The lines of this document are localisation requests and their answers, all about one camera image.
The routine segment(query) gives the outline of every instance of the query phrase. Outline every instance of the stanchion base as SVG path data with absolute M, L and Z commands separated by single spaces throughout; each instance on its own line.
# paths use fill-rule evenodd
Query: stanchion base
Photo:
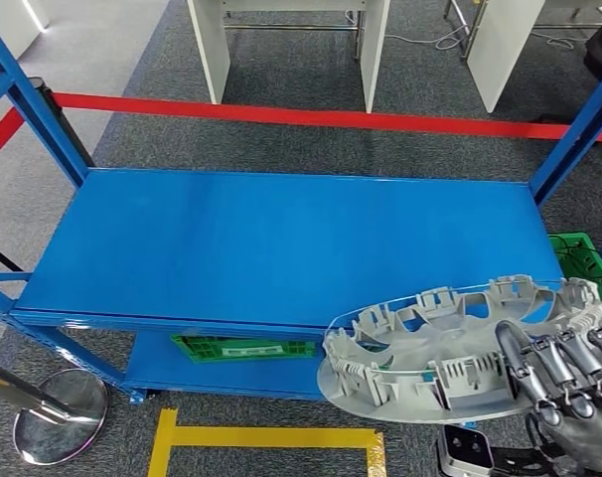
M 87 448 L 102 427 L 109 404 L 107 387 L 84 370 L 56 373 L 43 382 L 40 389 L 89 418 L 52 424 L 21 410 L 14 423 L 14 445 L 31 464 L 58 464 Z

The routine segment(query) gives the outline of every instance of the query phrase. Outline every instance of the blue metal shelf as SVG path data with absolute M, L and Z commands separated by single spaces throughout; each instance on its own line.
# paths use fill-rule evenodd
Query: blue metal shelf
M 3 92 L 77 192 L 34 272 L 0 273 L 27 281 L 18 301 L 0 291 L 0 321 L 134 402 L 147 389 L 319 398 L 320 356 L 196 366 L 169 333 L 320 341 L 363 305 L 559 278 L 538 205 L 602 131 L 601 82 L 529 184 L 96 170 L 0 40 Z M 58 326 L 138 335 L 122 373 Z
M 243 361 L 197 365 L 166 333 L 138 333 L 125 383 L 132 388 L 269 398 L 323 399 L 316 370 L 323 359 Z
M 516 273 L 561 276 L 525 184 L 94 170 L 13 313 L 320 341 L 352 309 Z

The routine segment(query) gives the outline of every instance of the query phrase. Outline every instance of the white table leg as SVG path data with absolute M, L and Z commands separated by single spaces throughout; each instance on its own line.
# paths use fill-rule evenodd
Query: white table leg
M 387 14 L 390 12 L 390 0 L 367 0 L 366 7 L 360 69 L 365 108 L 367 112 L 372 112 L 378 66 L 383 52 L 383 41 L 385 39 Z
M 219 104 L 224 96 L 226 79 L 230 68 L 221 1 L 187 0 L 187 3 L 210 93 L 210 101 Z

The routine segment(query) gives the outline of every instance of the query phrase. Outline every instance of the white wall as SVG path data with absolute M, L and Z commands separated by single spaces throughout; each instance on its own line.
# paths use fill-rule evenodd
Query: white wall
M 41 25 L 49 24 L 40 0 L 28 1 Z M 22 55 L 40 34 L 23 0 L 0 0 L 0 36 L 14 58 Z

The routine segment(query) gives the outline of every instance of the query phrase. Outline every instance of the yellow floor tape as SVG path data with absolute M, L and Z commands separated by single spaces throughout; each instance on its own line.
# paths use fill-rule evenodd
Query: yellow floor tape
M 177 409 L 160 412 L 148 477 L 166 477 L 174 445 L 365 449 L 368 477 L 387 477 L 383 434 L 374 429 L 205 427 L 176 425 Z

